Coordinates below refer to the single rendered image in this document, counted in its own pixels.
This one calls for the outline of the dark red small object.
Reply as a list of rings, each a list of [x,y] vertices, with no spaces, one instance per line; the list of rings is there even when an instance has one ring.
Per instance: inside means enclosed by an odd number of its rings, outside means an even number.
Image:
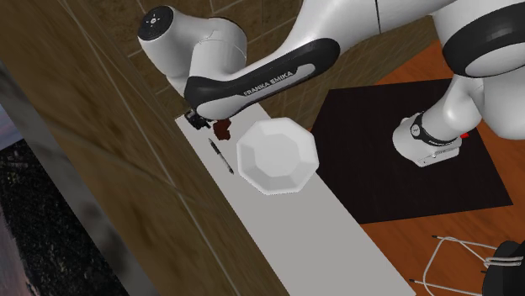
[[[229,140],[231,138],[231,132],[229,128],[231,121],[229,119],[217,120],[213,123],[213,130],[218,140]]]

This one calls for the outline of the black and silver pen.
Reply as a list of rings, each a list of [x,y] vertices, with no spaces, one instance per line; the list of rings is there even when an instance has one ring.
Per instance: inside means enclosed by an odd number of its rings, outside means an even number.
[[[216,143],[214,141],[212,141],[211,138],[208,138],[208,141],[209,141],[209,144],[210,146],[213,148],[213,150],[215,151],[215,153],[217,154],[217,156],[222,160],[222,162],[225,164],[225,167],[227,168],[228,172],[232,175],[234,175],[234,170],[233,168],[231,167],[231,165],[229,164],[229,162],[226,160],[226,158],[224,157],[224,155],[222,154],[222,152],[220,151],[220,149],[218,148],[218,146],[216,145]]]

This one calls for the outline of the white octagonal bowl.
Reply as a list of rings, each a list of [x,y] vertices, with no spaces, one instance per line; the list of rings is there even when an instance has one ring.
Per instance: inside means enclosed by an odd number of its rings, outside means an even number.
[[[313,134],[290,118],[254,123],[236,142],[240,175],[259,192],[300,192],[320,165]]]

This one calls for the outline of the window with grey frame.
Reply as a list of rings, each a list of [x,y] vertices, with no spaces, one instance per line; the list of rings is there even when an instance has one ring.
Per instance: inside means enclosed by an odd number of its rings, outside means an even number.
[[[1,61],[0,214],[31,296],[160,296]]]

